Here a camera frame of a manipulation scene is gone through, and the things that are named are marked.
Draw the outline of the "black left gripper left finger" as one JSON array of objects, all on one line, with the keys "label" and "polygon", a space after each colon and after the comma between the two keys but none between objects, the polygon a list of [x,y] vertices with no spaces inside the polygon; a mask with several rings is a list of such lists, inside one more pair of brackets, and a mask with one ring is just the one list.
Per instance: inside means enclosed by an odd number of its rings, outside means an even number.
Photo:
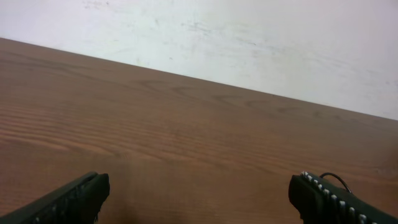
[{"label": "black left gripper left finger", "polygon": [[94,224],[110,193],[108,174],[89,172],[1,217],[4,224]]}]

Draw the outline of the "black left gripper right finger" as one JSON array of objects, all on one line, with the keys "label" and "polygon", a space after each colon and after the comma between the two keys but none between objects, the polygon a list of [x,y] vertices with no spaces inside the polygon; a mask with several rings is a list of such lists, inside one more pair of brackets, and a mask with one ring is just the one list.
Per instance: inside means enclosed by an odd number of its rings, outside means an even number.
[{"label": "black left gripper right finger", "polygon": [[289,201],[303,224],[397,224],[397,218],[355,196],[338,175],[303,171],[289,183]]}]

